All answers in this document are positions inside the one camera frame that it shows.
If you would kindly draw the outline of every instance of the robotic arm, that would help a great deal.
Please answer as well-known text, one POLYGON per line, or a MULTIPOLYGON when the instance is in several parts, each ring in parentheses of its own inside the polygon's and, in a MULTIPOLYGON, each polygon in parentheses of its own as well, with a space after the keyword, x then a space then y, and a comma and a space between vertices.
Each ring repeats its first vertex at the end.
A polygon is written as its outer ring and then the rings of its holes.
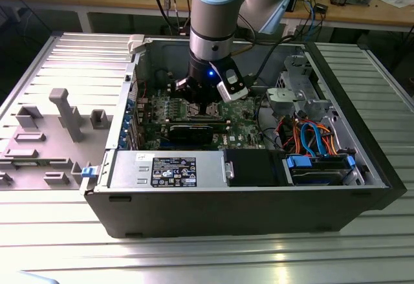
POLYGON ((230 102, 248 94, 230 53, 241 14, 259 33, 273 33, 290 0, 192 0, 190 62, 175 91, 200 105, 230 102))

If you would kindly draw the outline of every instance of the warning label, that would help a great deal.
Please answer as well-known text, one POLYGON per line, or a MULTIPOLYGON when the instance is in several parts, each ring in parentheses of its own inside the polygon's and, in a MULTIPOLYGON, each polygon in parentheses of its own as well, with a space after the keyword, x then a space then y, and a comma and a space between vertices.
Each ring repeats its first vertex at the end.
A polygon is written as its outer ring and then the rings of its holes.
POLYGON ((195 158, 154 158, 152 187, 197 187, 195 158))

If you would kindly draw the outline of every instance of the green circuit board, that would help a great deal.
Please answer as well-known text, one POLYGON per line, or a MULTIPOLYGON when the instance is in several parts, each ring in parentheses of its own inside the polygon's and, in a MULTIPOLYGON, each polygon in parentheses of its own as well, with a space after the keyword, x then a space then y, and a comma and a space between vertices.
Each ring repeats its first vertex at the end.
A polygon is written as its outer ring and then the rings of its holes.
POLYGON ((171 98, 168 93, 157 91, 149 97, 140 123, 144 128, 146 150, 187 149, 171 145, 168 130, 171 126, 208 126, 214 130, 211 144, 200 150, 225 148, 265 148, 254 120, 254 99, 247 98, 231 103, 216 103, 207 108, 205 115, 198 115, 198 106, 181 98, 171 98))

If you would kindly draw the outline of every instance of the side panel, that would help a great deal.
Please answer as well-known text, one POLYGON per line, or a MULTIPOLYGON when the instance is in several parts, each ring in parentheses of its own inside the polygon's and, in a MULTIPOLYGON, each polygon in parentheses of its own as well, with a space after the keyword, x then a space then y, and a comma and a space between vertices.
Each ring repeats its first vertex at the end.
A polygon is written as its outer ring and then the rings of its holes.
MULTIPOLYGON (((331 67, 323 58, 323 54, 320 52, 319 48, 314 43, 308 43, 306 48, 309 51, 311 60, 316 64, 319 70, 318 77, 323 78, 322 84, 327 87, 327 90, 332 94, 334 101, 340 106, 340 112, 343 113, 343 118, 346 119, 347 123, 351 126, 376 172, 379 174, 381 180, 392 188, 392 190, 388 192, 386 198, 378 201, 374 208, 372 208, 373 210, 381 210, 403 195, 407 189, 358 113, 355 107, 355 102, 349 99, 341 83, 332 72, 331 67)), ((346 48, 360 51, 356 46, 346 48)))
POLYGON ((339 231, 385 194, 375 190, 90 193, 112 237, 339 231))

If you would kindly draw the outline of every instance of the wire bundle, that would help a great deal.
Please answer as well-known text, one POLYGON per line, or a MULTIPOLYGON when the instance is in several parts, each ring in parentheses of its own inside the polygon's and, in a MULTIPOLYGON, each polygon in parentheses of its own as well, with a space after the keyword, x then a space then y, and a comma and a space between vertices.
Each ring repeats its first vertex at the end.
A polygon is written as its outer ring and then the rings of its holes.
MULTIPOLYGON (((279 133, 279 129, 281 128, 283 124, 283 119, 280 121, 278 127, 276 128, 276 131, 279 133)), ((333 134, 331 133, 331 130, 326 128, 322 124, 318 124, 316 122, 306 120, 306 119, 292 119, 292 137, 290 137, 283 145, 282 149, 286 150, 286 147, 289 145, 289 143, 294 141, 295 145, 294 148, 292 148, 289 153, 295 153, 297 155, 301 155, 302 153, 308 153, 312 157, 316 157, 315 152, 311 149, 312 143, 316 141, 316 145, 318 147, 318 152, 321 155, 337 155, 338 152, 335 150, 334 146, 334 138, 333 134), (321 130, 327 134, 323 136, 321 133, 321 130), (314 137, 312 140, 307 143, 306 141, 306 132, 312 132, 314 133, 314 137)))

